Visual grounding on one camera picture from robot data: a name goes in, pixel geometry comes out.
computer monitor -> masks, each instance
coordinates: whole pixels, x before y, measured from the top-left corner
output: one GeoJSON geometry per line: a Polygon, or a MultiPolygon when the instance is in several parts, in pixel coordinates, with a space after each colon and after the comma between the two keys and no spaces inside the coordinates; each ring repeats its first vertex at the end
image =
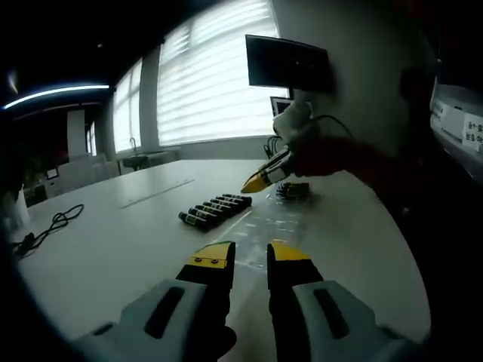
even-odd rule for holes
{"type": "Polygon", "coordinates": [[[332,92],[334,80],[325,49],[285,39],[246,35],[250,85],[332,92]]]}

